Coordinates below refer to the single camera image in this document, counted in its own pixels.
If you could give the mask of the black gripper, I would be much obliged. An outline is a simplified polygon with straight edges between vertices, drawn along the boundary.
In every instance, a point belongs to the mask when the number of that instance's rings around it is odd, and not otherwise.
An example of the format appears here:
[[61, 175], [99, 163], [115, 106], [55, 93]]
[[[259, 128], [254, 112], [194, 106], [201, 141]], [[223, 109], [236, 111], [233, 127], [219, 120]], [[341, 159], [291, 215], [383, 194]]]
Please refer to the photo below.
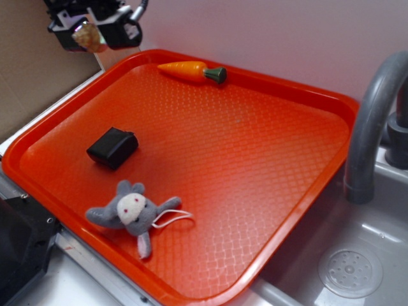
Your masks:
[[44, 1], [48, 12], [56, 15], [47, 30], [56, 36], [68, 52], [85, 52], [72, 37], [78, 28], [88, 22], [87, 10], [106, 44], [113, 50], [139, 47], [143, 33], [139, 23], [131, 20], [133, 11], [117, 0], [55, 0]]

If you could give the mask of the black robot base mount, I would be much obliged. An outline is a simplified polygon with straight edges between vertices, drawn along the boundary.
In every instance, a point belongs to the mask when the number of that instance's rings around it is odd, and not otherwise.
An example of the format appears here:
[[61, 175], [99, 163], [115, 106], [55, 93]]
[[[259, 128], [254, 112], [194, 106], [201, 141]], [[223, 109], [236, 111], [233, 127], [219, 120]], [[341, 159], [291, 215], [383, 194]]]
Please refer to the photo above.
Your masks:
[[47, 273], [60, 224], [26, 194], [1, 200], [1, 305], [11, 305]]

